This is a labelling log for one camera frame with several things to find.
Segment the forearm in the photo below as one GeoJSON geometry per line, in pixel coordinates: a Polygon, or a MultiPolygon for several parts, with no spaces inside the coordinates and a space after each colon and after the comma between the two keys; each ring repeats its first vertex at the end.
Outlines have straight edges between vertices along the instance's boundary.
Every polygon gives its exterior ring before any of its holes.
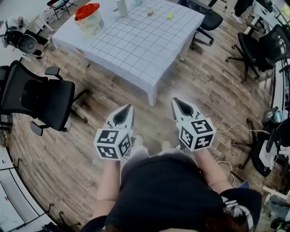
{"type": "Polygon", "coordinates": [[[97,191],[97,201],[115,201],[120,188],[120,162],[105,160],[104,172],[97,191]]]}
{"type": "Polygon", "coordinates": [[[226,174],[209,153],[208,149],[198,150],[194,153],[200,171],[210,187],[218,193],[232,189],[226,174]]]}

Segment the white wall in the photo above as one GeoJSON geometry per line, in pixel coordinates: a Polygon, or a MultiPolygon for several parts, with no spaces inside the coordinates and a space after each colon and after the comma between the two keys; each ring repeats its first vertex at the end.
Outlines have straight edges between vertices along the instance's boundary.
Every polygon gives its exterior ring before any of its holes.
{"type": "MultiPolygon", "coordinates": [[[[10,17],[23,16],[32,19],[34,16],[45,11],[48,6],[47,0],[3,0],[0,3],[0,20],[6,21],[10,17]]],[[[0,29],[0,34],[4,34],[5,26],[0,29]]],[[[13,47],[3,48],[0,41],[0,66],[10,65],[12,61],[20,59],[21,52],[13,47]]]]}

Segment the person's right arm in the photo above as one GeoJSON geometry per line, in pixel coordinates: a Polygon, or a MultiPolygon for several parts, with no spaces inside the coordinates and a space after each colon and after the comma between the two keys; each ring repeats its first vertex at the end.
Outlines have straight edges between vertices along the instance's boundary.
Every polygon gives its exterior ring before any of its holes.
{"type": "Polygon", "coordinates": [[[208,149],[194,152],[197,165],[208,185],[218,194],[232,189],[223,169],[214,160],[208,149]]]}

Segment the shirt sleeve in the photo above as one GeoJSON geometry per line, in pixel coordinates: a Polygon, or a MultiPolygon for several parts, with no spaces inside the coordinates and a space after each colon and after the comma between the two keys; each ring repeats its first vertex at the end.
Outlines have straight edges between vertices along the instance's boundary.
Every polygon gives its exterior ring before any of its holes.
{"type": "Polygon", "coordinates": [[[248,188],[232,188],[220,195],[228,200],[236,200],[239,205],[246,207],[252,215],[254,228],[257,227],[262,208],[262,195],[259,192],[248,188]]]}
{"type": "Polygon", "coordinates": [[[84,227],[80,230],[80,232],[99,232],[105,226],[105,220],[107,216],[96,217],[89,221],[84,227]]]}

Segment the white cable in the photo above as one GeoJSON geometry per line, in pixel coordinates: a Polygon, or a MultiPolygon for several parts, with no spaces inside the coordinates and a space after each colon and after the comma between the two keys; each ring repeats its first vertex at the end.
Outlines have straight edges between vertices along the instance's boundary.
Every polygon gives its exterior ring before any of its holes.
{"type": "Polygon", "coordinates": [[[227,129],[227,130],[218,130],[217,132],[223,133],[223,132],[227,132],[227,131],[231,131],[231,132],[238,132],[238,131],[240,131],[240,130],[231,130],[235,125],[240,125],[240,126],[244,127],[244,128],[245,128],[246,130],[248,130],[248,131],[261,131],[261,132],[264,132],[264,133],[266,133],[266,134],[270,134],[268,131],[265,131],[265,130],[250,130],[250,129],[246,128],[244,125],[242,125],[242,124],[240,124],[240,123],[236,123],[236,124],[232,125],[232,126],[231,126],[229,129],[227,129]]]}
{"type": "MultiPolygon", "coordinates": [[[[228,162],[228,161],[218,161],[218,164],[219,163],[228,163],[228,164],[230,164],[231,171],[232,171],[232,165],[231,165],[230,162],[228,162]]],[[[234,175],[232,173],[231,173],[231,175],[232,175],[232,178],[234,179],[234,188],[235,188],[236,187],[236,179],[235,179],[235,177],[234,177],[234,175]]]]}

